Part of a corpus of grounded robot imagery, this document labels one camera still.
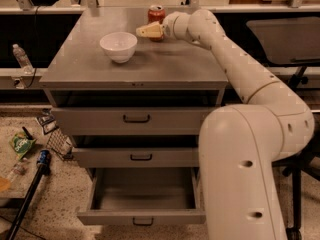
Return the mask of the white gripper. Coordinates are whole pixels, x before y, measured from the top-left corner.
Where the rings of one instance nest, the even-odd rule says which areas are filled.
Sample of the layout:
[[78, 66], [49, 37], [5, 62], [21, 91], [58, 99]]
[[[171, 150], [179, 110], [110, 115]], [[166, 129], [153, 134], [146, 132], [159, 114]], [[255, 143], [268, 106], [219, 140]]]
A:
[[166, 37], [183, 40], [187, 31], [187, 14], [174, 12], [165, 17], [162, 25], [156, 21], [143, 25], [136, 29], [136, 35], [146, 38], [162, 38], [163, 32]]

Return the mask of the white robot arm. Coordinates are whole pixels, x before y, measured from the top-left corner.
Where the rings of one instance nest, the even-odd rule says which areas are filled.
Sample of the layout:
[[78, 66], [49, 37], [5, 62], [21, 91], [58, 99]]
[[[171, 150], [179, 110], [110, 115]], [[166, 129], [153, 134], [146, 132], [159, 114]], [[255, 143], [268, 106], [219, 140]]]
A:
[[309, 106], [229, 39], [208, 10], [174, 12], [136, 33], [209, 50], [241, 100], [211, 112], [199, 133], [209, 240], [287, 240], [272, 164], [311, 140], [315, 122]]

